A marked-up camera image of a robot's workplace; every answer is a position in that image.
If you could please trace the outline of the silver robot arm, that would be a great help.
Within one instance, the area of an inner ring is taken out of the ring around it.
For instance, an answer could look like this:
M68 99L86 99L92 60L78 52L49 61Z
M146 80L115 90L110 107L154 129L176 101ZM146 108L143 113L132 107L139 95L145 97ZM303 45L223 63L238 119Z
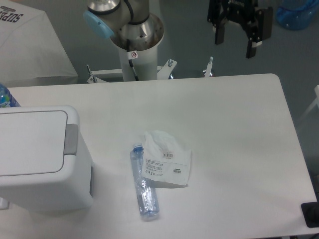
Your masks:
M246 58L256 55L256 48L271 37L274 10L259 8L256 0L211 0L207 21L215 29L215 44L224 41L225 24L239 24L245 31L248 44ZM100 37L110 38L126 25L143 25L151 18L147 0L89 0L83 17Z

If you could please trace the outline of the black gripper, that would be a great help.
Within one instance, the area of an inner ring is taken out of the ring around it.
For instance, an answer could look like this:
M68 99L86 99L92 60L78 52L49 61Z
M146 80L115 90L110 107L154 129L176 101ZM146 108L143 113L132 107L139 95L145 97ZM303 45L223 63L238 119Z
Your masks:
M207 21L215 29L216 45L224 42L227 22L240 25L248 37L246 58L250 59L256 55L261 41L272 35L273 8L260 8L257 0L211 0Z

